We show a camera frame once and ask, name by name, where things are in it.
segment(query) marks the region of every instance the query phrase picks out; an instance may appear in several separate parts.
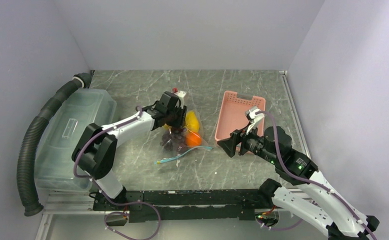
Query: white wall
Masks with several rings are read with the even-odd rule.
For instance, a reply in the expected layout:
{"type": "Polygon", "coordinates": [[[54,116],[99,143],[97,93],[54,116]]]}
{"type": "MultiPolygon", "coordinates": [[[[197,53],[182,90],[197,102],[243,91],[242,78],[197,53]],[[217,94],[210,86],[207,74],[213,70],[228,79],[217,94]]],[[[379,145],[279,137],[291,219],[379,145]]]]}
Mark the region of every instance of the white wall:
{"type": "Polygon", "coordinates": [[[389,240],[389,0],[326,0],[288,72],[313,160],[389,240]]]}
{"type": "Polygon", "coordinates": [[[87,70],[53,1],[0,1],[0,240],[35,238],[42,215],[24,216],[17,189],[21,141],[49,97],[87,70]]]}
{"type": "Polygon", "coordinates": [[[324,2],[55,1],[97,70],[287,70],[324,2]]]}

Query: plastic bag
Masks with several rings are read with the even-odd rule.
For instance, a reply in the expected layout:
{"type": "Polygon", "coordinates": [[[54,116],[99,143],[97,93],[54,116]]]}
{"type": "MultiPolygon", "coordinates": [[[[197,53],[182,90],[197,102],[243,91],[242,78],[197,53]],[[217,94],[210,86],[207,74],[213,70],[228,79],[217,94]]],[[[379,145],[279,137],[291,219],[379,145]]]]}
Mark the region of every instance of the plastic bag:
{"type": "Polygon", "coordinates": [[[199,116],[195,111],[188,110],[182,128],[163,126],[159,143],[162,146],[162,159],[157,160],[156,164],[177,160],[196,149],[211,150],[212,147],[202,137],[203,129],[199,116]]]}

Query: pink plastic basket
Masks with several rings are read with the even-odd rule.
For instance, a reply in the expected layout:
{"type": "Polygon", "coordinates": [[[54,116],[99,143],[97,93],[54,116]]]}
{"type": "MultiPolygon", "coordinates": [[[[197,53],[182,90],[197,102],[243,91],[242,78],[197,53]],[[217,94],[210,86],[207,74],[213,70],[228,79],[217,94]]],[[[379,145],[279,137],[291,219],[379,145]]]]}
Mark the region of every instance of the pink plastic basket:
{"type": "MultiPolygon", "coordinates": [[[[236,129],[242,129],[249,121],[245,112],[257,106],[265,111],[265,98],[238,94],[235,91],[225,91],[219,111],[218,124],[216,126],[215,140],[219,141],[230,137],[236,129]]],[[[258,126],[258,135],[264,134],[264,120],[258,126]]]]}

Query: black corrugated hose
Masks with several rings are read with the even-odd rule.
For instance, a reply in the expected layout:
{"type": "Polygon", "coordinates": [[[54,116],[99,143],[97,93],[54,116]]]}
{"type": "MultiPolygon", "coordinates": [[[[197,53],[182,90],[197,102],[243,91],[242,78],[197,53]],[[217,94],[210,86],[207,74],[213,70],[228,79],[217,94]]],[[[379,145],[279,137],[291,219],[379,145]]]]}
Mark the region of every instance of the black corrugated hose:
{"type": "Polygon", "coordinates": [[[71,94],[79,88],[88,88],[92,83],[94,71],[74,75],[71,81],[65,83],[56,94],[51,97],[41,108],[40,113],[34,117],[22,141],[16,168],[16,182],[19,197],[25,207],[24,215],[27,217],[38,214],[43,210],[39,202],[36,183],[34,182],[34,165],[36,152],[40,139],[49,124],[50,119],[56,114],[62,104],[71,94]]]}

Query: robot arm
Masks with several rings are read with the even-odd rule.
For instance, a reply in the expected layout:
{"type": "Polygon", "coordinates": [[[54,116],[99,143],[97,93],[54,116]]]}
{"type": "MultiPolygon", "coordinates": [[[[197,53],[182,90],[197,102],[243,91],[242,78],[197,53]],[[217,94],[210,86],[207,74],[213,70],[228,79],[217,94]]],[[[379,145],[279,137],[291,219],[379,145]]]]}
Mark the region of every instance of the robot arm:
{"type": "Polygon", "coordinates": [[[85,149],[78,166],[91,176],[115,203],[126,203],[127,190],[112,171],[116,148],[129,139],[153,131],[165,124],[181,128],[187,111],[184,105],[185,96],[185,92],[176,89],[173,92],[166,91],[160,100],[153,105],[143,107],[133,116],[108,125],[98,126],[95,123],[88,125],[72,154],[72,160],[76,161],[80,151],[90,139],[110,129],[98,136],[85,149]]]}
{"type": "Polygon", "coordinates": [[[259,111],[257,107],[248,110],[245,115],[249,124],[243,129],[233,131],[230,138],[218,141],[218,145],[229,157],[233,157],[236,154],[236,146],[241,143],[239,155],[242,156],[249,151],[275,165],[275,171],[284,180],[303,190],[318,203],[319,207],[301,198],[289,196],[289,191],[285,187],[271,179],[267,179],[259,188],[259,195],[265,201],[298,215],[329,238],[368,239],[366,237],[368,232],[364,226],[372,232],[375,231],[379,225],[377,218],[367,216],[347,203],[329,184],[317,165],[305,154],[292,148],[292,138],[277,126],[278,146],[283,166],[277,157],[273,127],[268,127],[263,137],[257,135],[256,126],[264,118],[264,114],[259,111]],[[353,217],[351,211],[358,216],[359,220],[353,217]]]}

